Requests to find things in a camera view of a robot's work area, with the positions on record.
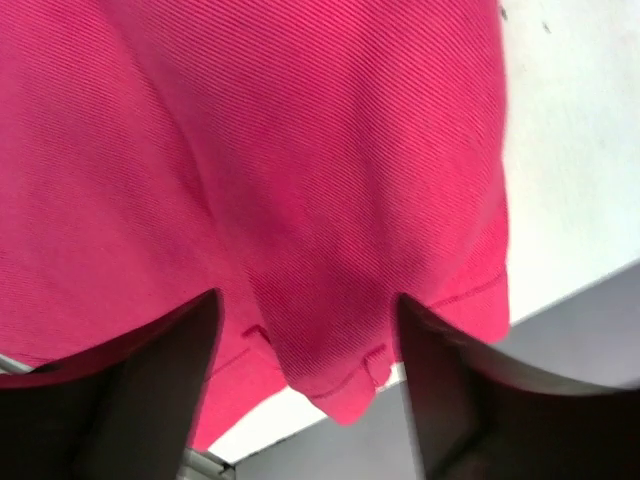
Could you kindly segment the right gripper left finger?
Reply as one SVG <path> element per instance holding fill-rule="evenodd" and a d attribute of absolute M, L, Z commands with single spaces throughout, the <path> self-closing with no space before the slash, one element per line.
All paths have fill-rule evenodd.
<path fill-rule="evenodd" d="M 1 375 L 4 479 L 175 479 L 220 322 L 211 289 L 161 318 Z"/>

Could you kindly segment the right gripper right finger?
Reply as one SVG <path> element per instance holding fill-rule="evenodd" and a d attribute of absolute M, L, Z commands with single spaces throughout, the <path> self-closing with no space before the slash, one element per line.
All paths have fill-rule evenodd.
<path fill-rule="evenodd" d="M 636 479 L 639 388 L 537 368 L 396 300 L 410 418 L 427 479 Z"/>

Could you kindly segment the pink trousers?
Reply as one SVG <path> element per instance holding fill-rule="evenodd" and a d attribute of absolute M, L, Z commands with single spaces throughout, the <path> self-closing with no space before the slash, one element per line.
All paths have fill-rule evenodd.
<path fill-rule="evenodd" d="M 5 1 L 1 351 L 39 366 L 209 289 L 194 444 L 284 387 L 340 424 L 405 293 L 509 327 L 495 1 Z"/>

